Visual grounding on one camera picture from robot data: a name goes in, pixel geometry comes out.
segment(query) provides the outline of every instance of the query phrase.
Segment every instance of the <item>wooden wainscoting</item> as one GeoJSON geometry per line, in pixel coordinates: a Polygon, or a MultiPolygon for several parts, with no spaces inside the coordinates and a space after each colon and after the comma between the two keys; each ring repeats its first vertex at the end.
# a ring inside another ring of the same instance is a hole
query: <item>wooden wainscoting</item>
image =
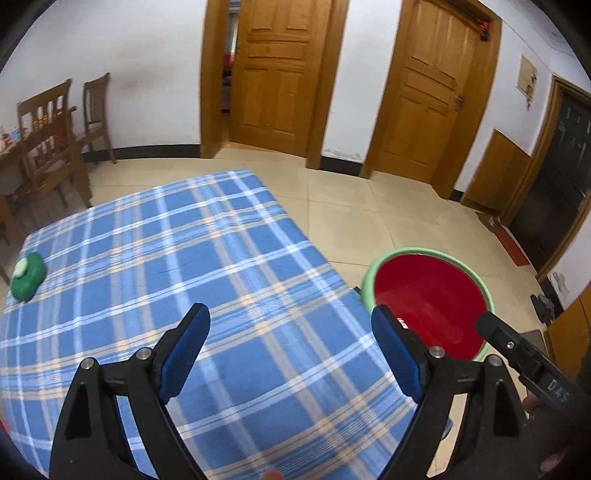
{"type": "Polygon", "coordinates": [[[503,214],[519,189],[530,156],[498,130],[494,130],[484,157],[462,202],[491,215],[503,214]]]}

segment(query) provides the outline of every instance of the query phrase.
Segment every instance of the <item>green basin rim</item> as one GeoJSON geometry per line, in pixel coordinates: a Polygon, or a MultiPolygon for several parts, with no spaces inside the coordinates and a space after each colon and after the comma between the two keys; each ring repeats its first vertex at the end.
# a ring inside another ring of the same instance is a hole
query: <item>green basin rim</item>
{"type": "MultiPolygon", "coordinates": [[[[430,248],[420,248],[420,247],[406,247],[406,248],[399,248],[397,250],[390,251],[381,257],[379,257],[374,263],[372,263],[365,275],[363,276],[363,280],[361,282],[361,301],[365,308],[371,313],[374,308],[376,307],[375,298],[374,298],[374,284],[375,284],[375,277],[378,273],[379,268],[382,266],[384,262],[390,260],[394,257],[399,257],[400,255],[429,255],[431,257],[439,258],[451,265],[462,270],[466,275],[468,275],[478,286],[480,292],[484,296],[486,307],[492,313],[495,312],[495,304],[492,301],[491,293],[486,288],[485,283],[482,279],[472,270],[468,265],[465,263],[460,262],[457,258],[453,258],[450,255],[447,255],[443,252],[439,252],[437,250],[432,250],[430,248]]],[[[486,352],[488,351],[489,344],[486,342],[482,342],[482,346],[478,353],[473,358],[473,360],[477,362],[481,362],[484,360],[486,356],[486,352]]]]}

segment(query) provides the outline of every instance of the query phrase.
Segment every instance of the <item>electrical box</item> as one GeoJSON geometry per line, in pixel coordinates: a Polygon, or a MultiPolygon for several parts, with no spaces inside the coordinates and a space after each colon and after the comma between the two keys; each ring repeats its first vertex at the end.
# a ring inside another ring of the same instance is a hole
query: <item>electrical box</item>
{"type": "Polygon", "coordinates": [[[537,77],[538,69],[522,55],[519,78],[517,79],[517,88],[523,92],[528,100],[531,100],[534,96],[535,81],[537,80],[537,77]]]}

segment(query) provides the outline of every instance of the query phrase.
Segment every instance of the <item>door latch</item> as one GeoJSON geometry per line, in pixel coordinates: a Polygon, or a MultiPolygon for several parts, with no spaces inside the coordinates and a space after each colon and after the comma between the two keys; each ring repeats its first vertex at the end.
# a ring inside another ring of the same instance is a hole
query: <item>door latch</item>
{"type": "Polygon", "coordinates": [[[464,96],[462,94],[456,95],[453,99],[453,108],[457,112],[464,106],[464,96]]]}

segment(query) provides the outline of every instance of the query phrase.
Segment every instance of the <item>green object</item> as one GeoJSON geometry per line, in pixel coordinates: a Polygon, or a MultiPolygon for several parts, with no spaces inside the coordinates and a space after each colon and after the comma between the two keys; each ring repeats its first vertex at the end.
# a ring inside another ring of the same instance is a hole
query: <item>green object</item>
{"type": "MultiPolygon", "coordinates": [[[[492,301],[492,297],[488,288],[482,281],[482,279],[472,270],[468,265],[465,263],[460,262],[457,258],[453,258],[450,255],[447,255],[443,252],[438,252],[437,250],[431,250],[430,248],[419,248],[419,247],[407,247],[407,248],[399,248],[398,250],[393,250],[388,252],[381,257],[379,257],[374,263],[372,263],[365,275],[363,276],[363,280],[361,281],[361,301],[365,308],[371,313],[374,308],[376,307],[375,304],[375,297],[374,297],[374,282],[375,276],[378,273],[379,268],[382,264],[393,257],[398,257],[399,255],[406,255],[406,254],[421,254],[421,255],[431,255],[432,257],[439,258],[447,263],[455,265],[457,268],[462,270],[466,275],[468,275],[474,283],[480,289],[482,296],[484,297],[484,301],[486,303],[486,307],[492,313],[495,312],[495,304],[492,301]]],[[[482,342],[482,347],[478,350],[478,353],[473,358],[473,360],[477,362],[481,362],[484,360],[486,356],[486,352],[489,348],[489,344],[486,342],[482,342]]]]}
{"type": "Polygon", "coordinates": [[[39,285],[45,280],[47,267],[36,252],[27,254],[14,267],[10,291],[18,301],[29,301],[33,298],[39,285]]]}

